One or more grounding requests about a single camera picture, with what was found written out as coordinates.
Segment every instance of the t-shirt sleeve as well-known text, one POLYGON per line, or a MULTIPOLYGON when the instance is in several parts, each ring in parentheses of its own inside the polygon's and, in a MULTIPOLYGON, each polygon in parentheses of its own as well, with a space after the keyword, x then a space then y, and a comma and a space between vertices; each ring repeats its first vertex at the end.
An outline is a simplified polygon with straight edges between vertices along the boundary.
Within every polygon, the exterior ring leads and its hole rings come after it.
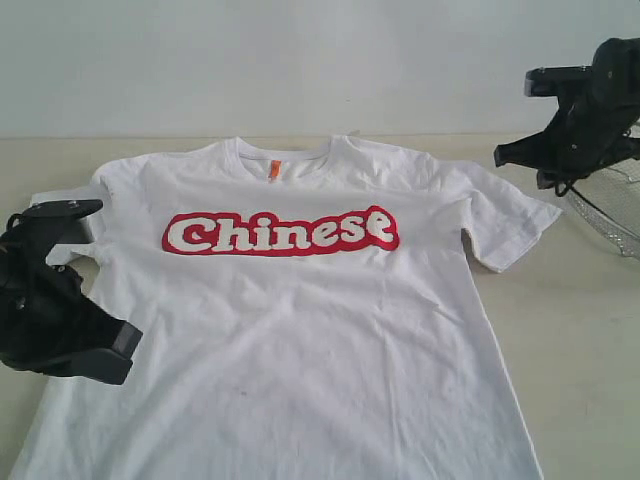
POLYGON ((502 272, 527 253, 561 213, 473 162, 452 164, 451 186, 464 199, 462 228, 474 256, 491 270, 502 272))
POLYGON ((31 197, 30 204, 44 203, 57 200, 102 200, 103 210, 99 210, 92 215, 82 218, 78 225, 74 226, 74 232, 71 239, 61 238, 49 255, 46 263, 48 265, 63 265, 80 256, 89 256, 95 258, 96 242, 103 236, 106 225, 104 221, 104 209, 108 208, 109 195, 101 185, 91 183, 84 187, 74 188, 71 190, 56 190, 52 192, 36 193, 31 197), (84 237, 83 243, 77 239, 84 237))

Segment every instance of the table surface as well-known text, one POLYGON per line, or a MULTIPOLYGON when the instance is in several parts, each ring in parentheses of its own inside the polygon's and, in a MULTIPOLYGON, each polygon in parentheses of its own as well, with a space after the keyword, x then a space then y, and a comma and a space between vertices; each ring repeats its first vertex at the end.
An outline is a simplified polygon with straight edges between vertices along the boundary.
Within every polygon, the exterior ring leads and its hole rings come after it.
MULTIPOLYGON (((514 135, 367 137, 475 160, 526 193, 533 171, 495 169, 492 151, 514 135)), ((101 164, 213 142, 188 139, 0 140, 0 220, 22 211, 32 193, 88 182, 101 164)), ((264 148, 315 146, 313 137, 251 138, 264 148)), ((493 274, 470 259, 527 426, 548 480, 632 479, 640 471, 640 263, 622 258, 567 211, 529 254, 493 274)), ((89 287, 97 267, 75 262, 89 287)), ((46 379, 0 365, 0 479, 22 446, 46 379)))

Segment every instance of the printed graphic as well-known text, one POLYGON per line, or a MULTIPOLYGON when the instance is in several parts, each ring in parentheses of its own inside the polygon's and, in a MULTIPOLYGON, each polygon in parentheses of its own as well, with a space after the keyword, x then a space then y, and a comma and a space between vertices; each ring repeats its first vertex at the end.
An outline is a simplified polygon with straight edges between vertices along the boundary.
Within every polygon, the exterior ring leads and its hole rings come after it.
POLYGON ((353 252, 368 246, 395 250, 396 220, 384 208, 369 207, 314 222, 283 221, 260 212, 243 222, 237 213, 182 213, 173 217, 162 248, 179 255, 292 257, 353 252))

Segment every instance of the orange label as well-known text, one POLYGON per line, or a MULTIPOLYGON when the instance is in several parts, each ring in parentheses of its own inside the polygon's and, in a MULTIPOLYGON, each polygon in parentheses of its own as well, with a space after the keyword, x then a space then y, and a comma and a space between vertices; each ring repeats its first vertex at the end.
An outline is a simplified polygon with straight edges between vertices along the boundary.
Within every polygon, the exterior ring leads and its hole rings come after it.
POLYGON ((271 180, 275 180, 280 175, 280 167, 282 166, 281 160, 271 160, 271 173, 269 173, 269 178, 271 180))

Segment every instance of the metal mesh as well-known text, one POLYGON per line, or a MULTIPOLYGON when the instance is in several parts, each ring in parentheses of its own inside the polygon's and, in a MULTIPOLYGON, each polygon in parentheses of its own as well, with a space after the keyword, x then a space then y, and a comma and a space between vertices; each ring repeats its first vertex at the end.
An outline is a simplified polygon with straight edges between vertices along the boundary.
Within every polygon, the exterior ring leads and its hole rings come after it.
MULTIPOLYGON (((637 126, 632 129, 632 136, 639 133, 637 126)), ((576 183, 576 190, 606 216, 573 192, 567 194, 569 204, 622 255, 640 259, 640 161, 626 160, 600 170, 576 183)))

